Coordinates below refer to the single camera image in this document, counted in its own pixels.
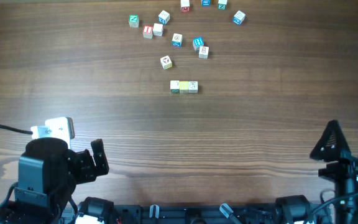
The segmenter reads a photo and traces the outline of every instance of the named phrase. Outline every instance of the yellow block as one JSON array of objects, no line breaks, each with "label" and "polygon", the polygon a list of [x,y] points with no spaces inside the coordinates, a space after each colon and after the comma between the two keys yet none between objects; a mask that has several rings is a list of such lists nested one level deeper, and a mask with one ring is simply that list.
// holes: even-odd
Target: yellow block
[{"label": "yellow block", "polygon": [[179,83],[179,92],[180,93],[188,93],[189,92],[189,82],[182,81]]}]

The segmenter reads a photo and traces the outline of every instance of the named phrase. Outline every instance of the letter cube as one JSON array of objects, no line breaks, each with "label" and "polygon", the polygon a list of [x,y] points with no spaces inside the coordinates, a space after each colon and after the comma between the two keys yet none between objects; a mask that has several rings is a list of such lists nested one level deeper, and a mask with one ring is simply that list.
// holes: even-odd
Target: letter cube
[{"label": "letter cube", "polygon": [[234,15],[233,22],[237,25],[241,25],[245,18],[246,14],[239,10],[236,15]]},{"label": "letter cube", "polygon": [[189,82],[188,81],[179,83],[179,92],[180,93],[188,93],[189,92]]},{"label": "letter cube", "polygon": [[198,57],[199,58],[208,58],[208,52],[209,52],[209,47],[200,47],[200,52],[198,53]]},{"label": "letter cube", "polygon": [[167,13],[164,10],[160,13],[160,15],[158,15],[158,21],[160,21],[164,25],[168,23],[170,18],[171,17],[169,15],[169,13]]},{"label": "letter cube", "polygon": [[130,27],[139,27],[139,16],[138,15],[130,15],[129,16],[129,26]]},{"label": "letter cube", "polygon": [[172,61],[168,55],[165,57],[162,57],[160,59],[160,61],[161,61],[161,65],[164,69],[168,69],[168,68],[172,67]]},{"label": "letter cube", "polygon": [[144,26],[143,36],[145,38],[152,39],[153,38],[153,27],[152,26]]},{"label": "letter cube", "polygon": [[180,6],[181,12],[190,12],[190,0],[181,0]]},{"label": "letter cube", "polygon": [[225,10],[227,8],[227,0],[219,0],[218,9]]},{"label": "letter cube", "polygon": [[171,93],[179,93],[179,80],[171,80]]},{"label": "letter cube", "polygon": [[162,32],[164,31],[164,28],[162,27],[162,24],[154,24],[153,27],[153,34],[162,37]]},{"label": "letter cube", "polygon": [[197,93],[197,92],[198,92],[198,81],[190,81],[189,93]]},{"label": "letter cube", "polygon": [[193,39],[193,47],[195,51],[199,50],[201,46],[204,46],[204,40],[202,37]]},{"label": "letter cube", "polygon": [[203,3],[203,6],[210,6],[212,0],[201,0],[201,3]]},{"label": "letter cube", "polygon": [[182,40],[183,36],[181,34],[173,34],[172,45],[176,47],[181,47]]}]

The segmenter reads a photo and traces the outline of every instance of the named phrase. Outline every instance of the wooden tabletop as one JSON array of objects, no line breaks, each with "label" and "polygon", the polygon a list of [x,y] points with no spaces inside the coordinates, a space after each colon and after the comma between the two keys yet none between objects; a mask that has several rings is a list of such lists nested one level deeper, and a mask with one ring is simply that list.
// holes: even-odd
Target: wooden tabletop
[{"label": "wooden tabletop", "polygon": [[[332,185],[308,156],[326,123],[338,119],[358,151],[358,1],[229,0],[226,11],[216,1],[191,1],[186,14],[179,0],[0,4],[0,124],[69,116],[75,151],[103,139],[110,173],[78,185],[77,203],[318,200]],[[162,10],[163,37],[145,39],[141,27]],[[207,60],[192,47],[199,36]],[[170,94],[170,80],[198,81],[200,92]],[[30,140],[0,130],[0,202]]]}]

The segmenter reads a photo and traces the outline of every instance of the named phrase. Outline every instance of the wood grain surface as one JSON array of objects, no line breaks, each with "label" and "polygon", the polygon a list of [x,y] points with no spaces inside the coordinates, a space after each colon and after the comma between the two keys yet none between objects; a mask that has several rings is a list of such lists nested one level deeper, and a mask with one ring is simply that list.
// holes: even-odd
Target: wood grain surface
[{"label": "wood grain surface", "polygon": [[[128,25],[130,14],[153,25],[161,10],[171,14],[163,37]],[[199,81],[200,92],[172,95],[170,80]],[[102,138],[110,165],[77,186],[77,203],[316,201],[332,187],[308,159],[326,123],[338,119],[358,151],[358,1],[229,0],[226,11],[191,1],[188,14],[179,0],[0,4],[0,123],[59,116],[74,120],[75,151]],[[0,130],[0,202],[30,140]]]}]

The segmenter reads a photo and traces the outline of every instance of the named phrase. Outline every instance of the blue and white cube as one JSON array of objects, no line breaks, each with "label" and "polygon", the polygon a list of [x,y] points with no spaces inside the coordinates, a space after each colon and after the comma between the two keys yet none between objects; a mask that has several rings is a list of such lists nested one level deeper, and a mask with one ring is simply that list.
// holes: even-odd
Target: blue and white cube
[{"label": "blue and white cube", "polygon": [[233,22],[237,25],[241,25],[245,18],[246,14],[239,10],[236,15],[234,15]]},{"label": "blue and white cube", "polygon": [[193,47],[194,50],[197,51],[200,49],[201,46],[204,46],[204,40],[202,37],[197,37],[193,40]]},{"label": "blue and white cube", "polygon": [[173,34],[172,45],[176,47],[181,47],[182,40],[183,36],[181,34]]},{"label": "blue and white cube", "polygon": [[211,5],[211,1],[212,1],[212,0],[201,0],[201,3],[203,4],[203,6],[210,6],[210,5]]},{"label": "blue and white cube", "polygon": [[158,15],[158,21],[160,21],[164,25],[168,23],[170,18],[171,17],[169,15],[169,13],[167,13],[164,10],[160,13],[160,15]]}]

